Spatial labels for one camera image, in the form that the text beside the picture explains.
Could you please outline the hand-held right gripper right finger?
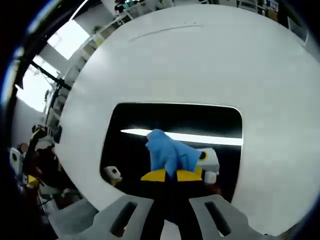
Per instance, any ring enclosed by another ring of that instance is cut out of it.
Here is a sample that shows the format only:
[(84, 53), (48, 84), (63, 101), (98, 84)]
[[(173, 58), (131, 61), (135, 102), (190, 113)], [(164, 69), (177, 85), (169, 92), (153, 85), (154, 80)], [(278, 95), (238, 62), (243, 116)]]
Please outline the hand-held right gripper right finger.
[(190, 171), (176, 172), (178, 188), (176, 223), (183, 240), (264, 240), (265, 235), (249, 226), (244, 213), (219, 194), (199, 196), (191, 184), (202, 184), (201, 177)]

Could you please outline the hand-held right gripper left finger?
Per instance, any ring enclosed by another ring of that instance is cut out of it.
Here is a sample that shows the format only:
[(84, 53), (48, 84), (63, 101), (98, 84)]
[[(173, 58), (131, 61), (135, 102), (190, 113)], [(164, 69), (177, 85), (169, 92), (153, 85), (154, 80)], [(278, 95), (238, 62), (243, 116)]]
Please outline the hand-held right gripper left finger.
[(126, 202), (120, 209), (110, 232), (113, 236), (134, 238), (137, 230), (139, 240), (159, 240), (165, 224), (170, 216), (169, 176), (165, 169), (151, 171), (140, 180), (121, 181), (116, 188), (124, 191), (133, 200)]

